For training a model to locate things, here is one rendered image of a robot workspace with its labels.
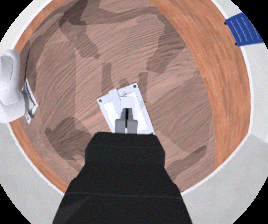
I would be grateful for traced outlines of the grey tap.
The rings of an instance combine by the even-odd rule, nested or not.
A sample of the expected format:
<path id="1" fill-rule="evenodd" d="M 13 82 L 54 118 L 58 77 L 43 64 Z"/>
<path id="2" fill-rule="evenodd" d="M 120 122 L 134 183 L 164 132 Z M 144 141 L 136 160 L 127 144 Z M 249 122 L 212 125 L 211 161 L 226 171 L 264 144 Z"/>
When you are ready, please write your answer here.
<path id="1" fill-rule="evenodd" d="M 134 120 L 138 120 L 138 132 L 143 131 L 143 129 L 147 128 L 146 120 L 145 117 L 143 117 L 141 107 L 139 107 L 135 92 L 131 92 L 129 95 L 121 97 L 119 96 L 118 89 L 115 88 L 113 91 L 109 91 L 109 95 L 111 97 L 111 101 L 103 105 L 105 105 L 107 115 L 109 115 L 111 123 L 113 123 L 113 125 L 115 119 L 119 119 L 119 117 L 121 117 L 122 108 L 133 108 L 133 115 L 135 108 Z"/>

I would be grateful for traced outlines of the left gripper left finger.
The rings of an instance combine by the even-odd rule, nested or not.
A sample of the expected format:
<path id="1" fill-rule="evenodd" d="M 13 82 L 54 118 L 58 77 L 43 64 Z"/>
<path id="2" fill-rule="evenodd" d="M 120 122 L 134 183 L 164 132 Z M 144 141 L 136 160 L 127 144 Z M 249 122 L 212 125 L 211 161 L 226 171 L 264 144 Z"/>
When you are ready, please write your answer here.
<path id="1" fill-rule="evenodd" d="M 126 132 L 126 121 L 127 121 L 127 108 L 122 108 L 121 117 L 119 117 L 119 119 L 115 119 L 114 121 L 115 133 Z"/>

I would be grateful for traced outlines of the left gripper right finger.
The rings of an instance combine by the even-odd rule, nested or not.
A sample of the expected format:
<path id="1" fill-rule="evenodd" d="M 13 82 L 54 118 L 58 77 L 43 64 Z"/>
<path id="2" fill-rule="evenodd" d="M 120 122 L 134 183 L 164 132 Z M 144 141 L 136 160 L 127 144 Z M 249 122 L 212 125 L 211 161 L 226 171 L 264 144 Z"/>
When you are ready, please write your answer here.
<path id="1" fill-rule="evenodd" d="M 127 128 L 127 133 L 138 132 L 138 120 L 134 120 L 133 108 L 127 108 L 126 128 Z"/>

